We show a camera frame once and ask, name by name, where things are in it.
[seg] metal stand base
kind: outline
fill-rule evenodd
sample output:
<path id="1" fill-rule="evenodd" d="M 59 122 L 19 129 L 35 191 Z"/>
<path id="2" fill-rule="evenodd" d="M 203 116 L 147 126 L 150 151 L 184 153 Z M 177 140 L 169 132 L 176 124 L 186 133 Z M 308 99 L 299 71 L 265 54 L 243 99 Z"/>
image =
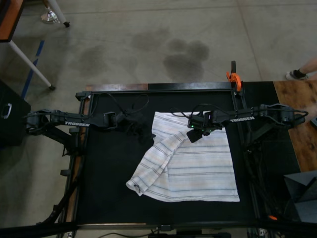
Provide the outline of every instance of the metal stand base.
<path id="1" fill-rule="evenodd" d="M 64 22 L 64 25 L 65 25 L 66 28 L 70 27 L 69 21 L 68 22 Z"/>
<path id="2" fill-rule="evenodd" d="M 50 7 L 46 8 L 46 12 L 41 16 L 41 20 L 46 24 L 59 23 L 57 15 L 55 12 L 53 12 L 53 10 L 51 10 Z"/>

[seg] black cable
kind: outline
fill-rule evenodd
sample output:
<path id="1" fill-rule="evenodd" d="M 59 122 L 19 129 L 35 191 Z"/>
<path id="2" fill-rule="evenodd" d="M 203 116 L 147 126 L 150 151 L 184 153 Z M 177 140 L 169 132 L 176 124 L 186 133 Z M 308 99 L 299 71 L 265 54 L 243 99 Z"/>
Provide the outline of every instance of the black cable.
<path id="1" fill-rule="evenodd" d="M 87 118 L 91 118 L 91 117 L 94 115 L 95 110 L 96 110 L 96 108 L 97 108 L 97 104 L 98 104 L 98 99 L 99 99 L 99 97 L 100 97 L 101 95 L 105 95 L 105 94 L 106 94 L 106 95 L 109 95 L 109 96 L 111 97 L 111 99 L 114 101 L 114 103 L 119 107 L 120 111 L 122 111 L 123 113 L 125 113 L 124 109 L 120 106 L 120 104 L 118 103 L 118 101 L 117 101 L 110 93 L 100 93 L 100 94 L 98 94 L 98 96 L 96 97 L 96 104 L 95 104 L 94 108 L 92 109 L 90 115 L 89 115 Z"/>
<path id="2" fill-rule="evenodd" d="M 146 107 L 148 106 L 148 104 L 149 104 L 149 97 L 148 97 L 148 95 L 147 95 L 147 94 L 140 94 L 140 95 L 134 100 L 134 102 L 132 103 L 132 109 L 134 109 L 134 104 L 135 104 L 142 96 L 146 96 L 146 97 L 147 97 L 147 102 L 146 102 L 142 107 L 140 107 L 139 109 L 134 110 L 134 111 L 131 112 L 130 114 L 137 113 L 137 112 L 143 110 L 144 108 L 146 108 Z"/>
<path id="3" fill-rule="evenodd" d="M 179 113 L 181 113 L 182 114 L 182 116 L 181 115 L 176 115 L 176 114 L 174 114 L 174 112 L 172 112 L 172 110 L 173 109 L 176 109 L 177 111 L 180 111 L 178 108 L 170 108 L 170 113 L 173 115 L 173 116 L 175 116 L 175 117 L 180 117 L 180 118 L 187 118 L 187 119 L 189 119 L 189 116 L 187 116 L 187 115 L 185 115 L 185 113 L 183 113 L 183 112 L 179 112 Z"/>
<path id="4" fill-rule="evenodd" d="M 157 232 L 157 231 L 158 231 L 158 230 L 155 230 L 155 231 L 153 231 L 153 232 L 151 232 L 151 233 L 149 233 L 149 234 L 144 234 L 144 235 L 141 235 L 141 236 L 127 236 L 127 235 L 123 235 L 123 234 L 119 234 L 119 233 L 114 233 L 114 232 L 112 232 L 112 233 L 108 233 L 108 234 L 102 235 L 102 236 L 100 236 L 100 237 L 98 237 L 98 238 L 106 237 L 106 236 L 109 236 L 109 235 L 117 235 L 117 236 L 126 237 L 126 238 L 140 238 L 140 237 L 147 237 L 147 236 L 149 236 L 149 235 L 151 235 L 151 234 L 153 234 L 153 233 L 155 233 L 155 232 Z"/>
<path id="5" fill-rule="evenodd" d="M 225 114 L 227 114 L 227 115 L 230 115 L 228 112 L 222 110 L 220 107 L 218 107 L 218 106 L 216 106 L 216 105 L 214 105 L 214 104 L 201 103 L 201 104 L 196 105 L 196 106 L 193 108 L 192 113 L 190 114 L 190 116 L 194 113 L 195 109 L 197 109 L 197 108 L 199 108 L 199 107 L 201 107 L 201 106 L 212 106 L 212 107 L 218 109 L 219 111 L 221 111 L 221 112 L 223 112 L 223 113 L 225 113 Z"/>

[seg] black mat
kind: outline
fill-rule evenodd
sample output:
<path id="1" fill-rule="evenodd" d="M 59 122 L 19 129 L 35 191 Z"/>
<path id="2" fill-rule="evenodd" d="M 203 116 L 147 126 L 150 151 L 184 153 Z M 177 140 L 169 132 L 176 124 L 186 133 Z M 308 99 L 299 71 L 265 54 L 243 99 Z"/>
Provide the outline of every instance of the black mat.
<path id="1" fill-rule="evenodd" d="M 272 83 L 248 84 L 248 106 L 278 103 Z M 124 108 L 139 94 L 119 93 L 115 98 Z M 233 110 L 229 92 L 167 92 L 148 93 L 150 102 L 143 111 L 152 125 L 154 112 L 169 112 L 177 107 L 191 111 L 200 103 L 213 103 L 224 110 Z M 118 111 L 108 96 L 100 96 L 96 113 Z M 176 202 L 166 203 L 147 196 L 139 197 L 125 183 L 133 175 L 144 153 L 153 141 L 140 144 L 134 137 L 119 132 L 103 133 L 90 129 L 87 154 L 80 187 L 76 220 L 88 223 L 176 224 L 208 221 L 254 220 L 254 211 L 244 168 L 238 130 L 235 124 L 227 128 L 240 202 Z"/>

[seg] white striped cloth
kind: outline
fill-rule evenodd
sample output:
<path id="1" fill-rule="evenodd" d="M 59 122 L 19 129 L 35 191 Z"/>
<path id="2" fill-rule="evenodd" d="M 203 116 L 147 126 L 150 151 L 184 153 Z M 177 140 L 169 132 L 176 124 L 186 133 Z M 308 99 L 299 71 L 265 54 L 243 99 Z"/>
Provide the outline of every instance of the white striped cloth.
<path id="1" fill-rule="evenodd" d="M 154 145 L 127 187 L 139 196 L 164 202 L 239 202 L 226 131 L 216 130 L 191 143 L 187 122 L 187 118 L 155 112 Z"/>

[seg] person's foot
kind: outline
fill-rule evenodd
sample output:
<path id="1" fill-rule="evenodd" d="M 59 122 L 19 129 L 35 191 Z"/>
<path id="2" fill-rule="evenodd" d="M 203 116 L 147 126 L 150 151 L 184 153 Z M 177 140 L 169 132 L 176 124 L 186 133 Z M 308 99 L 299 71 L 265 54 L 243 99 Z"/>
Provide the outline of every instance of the person's foot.
<path id="1" fill-rule="evenodd" d="M 305 79 L 308 79 L 307 75 L 302 76 L 302 77 L 297 77 L 294 74 L 294 71 L 287 72 L 285 77 L 286 77 L 287 80 L 305 80 Z"/>

